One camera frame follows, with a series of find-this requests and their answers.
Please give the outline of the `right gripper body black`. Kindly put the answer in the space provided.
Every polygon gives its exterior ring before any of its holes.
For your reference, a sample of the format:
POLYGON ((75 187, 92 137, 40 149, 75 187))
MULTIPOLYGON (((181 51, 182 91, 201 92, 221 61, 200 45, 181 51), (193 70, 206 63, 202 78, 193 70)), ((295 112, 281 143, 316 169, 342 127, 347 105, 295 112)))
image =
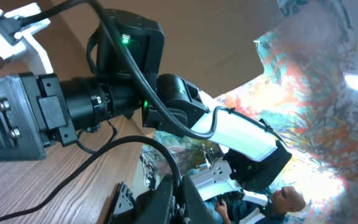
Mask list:
POLYGON ((74 144, 78 138, 56 74, 21 73, 19 77, 35 115, 42 145, 49 147, 55 141, 64 147, 74 144))

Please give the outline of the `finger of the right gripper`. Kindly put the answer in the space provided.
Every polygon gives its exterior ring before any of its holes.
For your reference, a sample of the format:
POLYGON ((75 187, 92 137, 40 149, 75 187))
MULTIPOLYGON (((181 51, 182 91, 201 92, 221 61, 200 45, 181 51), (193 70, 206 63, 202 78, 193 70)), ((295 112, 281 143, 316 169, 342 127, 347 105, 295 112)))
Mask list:
POLYGON ((45 158, 40 129, 22 78, 0 78, 0 162, 45 158))

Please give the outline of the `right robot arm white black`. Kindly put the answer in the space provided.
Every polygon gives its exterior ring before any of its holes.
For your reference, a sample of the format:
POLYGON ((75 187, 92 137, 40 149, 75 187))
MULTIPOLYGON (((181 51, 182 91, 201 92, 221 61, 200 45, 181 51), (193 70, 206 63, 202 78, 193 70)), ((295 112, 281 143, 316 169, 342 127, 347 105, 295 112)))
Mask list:
POLYGON ((94 132, 105 120, 140 110, 146 128, 228 148, 193 178, 203 199, 243 190, 246 201, 268 204, 262 190, 291 158, 284 140, 266 121, 216 104, 179 76, 159 74, 164 34, 157 22, 99 10, 101 23, 88 43, 98 50, 89 64, 93 76, 61 82, 33 37, 54 14, 36 4, 0 10, 0 63, 25 54, 30 68, 0 78, 0 161, 43 159, 54 142, 69 146, 78 141, 78 130, 94 132))

